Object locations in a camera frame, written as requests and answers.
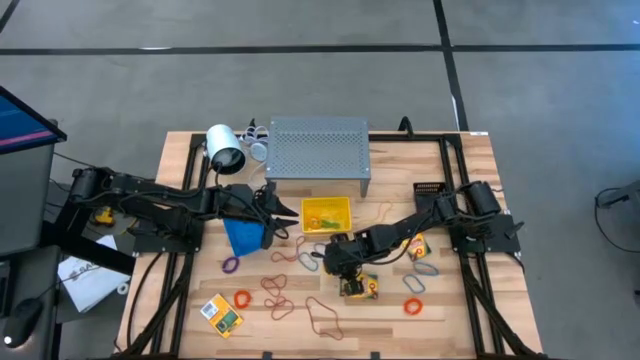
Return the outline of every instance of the purple rubber band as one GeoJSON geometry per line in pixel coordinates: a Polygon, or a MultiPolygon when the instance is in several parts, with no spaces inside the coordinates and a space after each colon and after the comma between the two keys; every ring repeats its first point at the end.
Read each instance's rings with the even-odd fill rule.
{"type": "Polygon", "coordinates": [[[240,266],[240,259],[235,256],[232,256],[222,263],[222,272],[225,274],[234,273],[236,270],[238,270],[239,266],[240,266]],[[231,261],[235,261],[235,265],[233,265],[233,267],[229,269],[227,268],[227,265],[229,265],[229,262],[231,261]]]}

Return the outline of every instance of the gray floor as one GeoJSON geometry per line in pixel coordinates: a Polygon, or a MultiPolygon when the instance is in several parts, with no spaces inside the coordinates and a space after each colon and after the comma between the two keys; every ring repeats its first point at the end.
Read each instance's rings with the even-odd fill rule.
{"type": "MultiPolygon", "coordinates": [[[[0,8],[7,0],[0,0],[0,8]]],[[[640,42],[634,1],[444,1],[453,44],[640,42]]],[[[22,0],[1,48],[438,43],[431,1],[22,0]]],[[[629,359],[640,352],[640,255],[608,245],[593,196],[640,179],[640,54],[455,54],[471,130],[491,133],[521,232],[545,352],[629,359]]],[[[426,54],[0,56],[0,83],[57,118],[57,151],[153,176],[164,133],[273,115],[366,116],[394,129],[456,128],[442,56],[426,54]]],[[[73,164],[56,159],[69,182],[73,164]]],[[[622,205],[602,213],[640,249],[622,205]]],[[[123,307],[112,298],[64,327],[63,357],[105,356],[123,307]]]]}

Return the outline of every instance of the blue cloth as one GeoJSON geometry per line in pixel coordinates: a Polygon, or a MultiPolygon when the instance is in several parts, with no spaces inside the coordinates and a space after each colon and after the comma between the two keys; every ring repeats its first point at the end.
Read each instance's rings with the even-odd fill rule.
{"type": "Polygon", "coordinates": [[[233,219],[223,219],[222,221],[235,256],[240,257],[260,250],[264,234],[262,224],[233,219]]]}

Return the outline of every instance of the blue rubber band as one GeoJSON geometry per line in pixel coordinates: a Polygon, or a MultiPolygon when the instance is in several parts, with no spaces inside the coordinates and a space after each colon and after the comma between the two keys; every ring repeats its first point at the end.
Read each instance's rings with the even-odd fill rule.
{"type": "Polygon", "coordinates": [[[426,287],[424,287],[424,284],[422,283],[422,281],[420,281],[420,279],[418,279],[417,276],[413,275],[413,274],[407,274],[402,278],[402,282],[407,285],[407,287],[409,288],[409,290],[411,290],[412,293],[414,294],[422,294],[425,290],[427,290],[426,287]],[[414,289],[408,282],[407,282],[407,278],[413,278],[418,284],[420,284],[420,287],[422,288],[421,290],[416,290],[414,289]]]}
{"type": "Polygon", "coordinates": [[[435,266],[423,261],[414,261],[413,270],[425,276],[438,276],[440,274],[440,271],[435,266]]]}
{"type": "Polygon", "coordinates": [[[301,252],[300,255],[298,255],[298,261],[300,262],[300,264],[302,264],[302,266],[304,266],[305,268],[307,268],[307,270],[309,271],[318,271],[318,269],[320,268],[320,264],[318,264],[318,262],[311,256],[311,254],[309,254],[308,252],[304,251],[301,252]],[[307,255],[307,257],[309,258],[309,260],[311,260],[311,263],[313,263],[316,267],[312,267],[310,265],[307,265],[304,261],[302,261],[302,255],[307,255]]]}

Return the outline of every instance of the yellow box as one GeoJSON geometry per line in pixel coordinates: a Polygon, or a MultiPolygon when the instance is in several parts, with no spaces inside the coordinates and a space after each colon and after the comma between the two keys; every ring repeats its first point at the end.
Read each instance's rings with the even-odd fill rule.
{"type": "Polygon", "coordinates": [[[351,207],[348,197],[302,199],[302,231],[327,234],[351,230],[351,207]]]}
{"type": "Polygon", "coordinates": [[[242,324],[244,320],[220,294],[216,294],[200,309],[200,313],[209,321],[223,338],[231,336],[231,330],[242,324]]]}

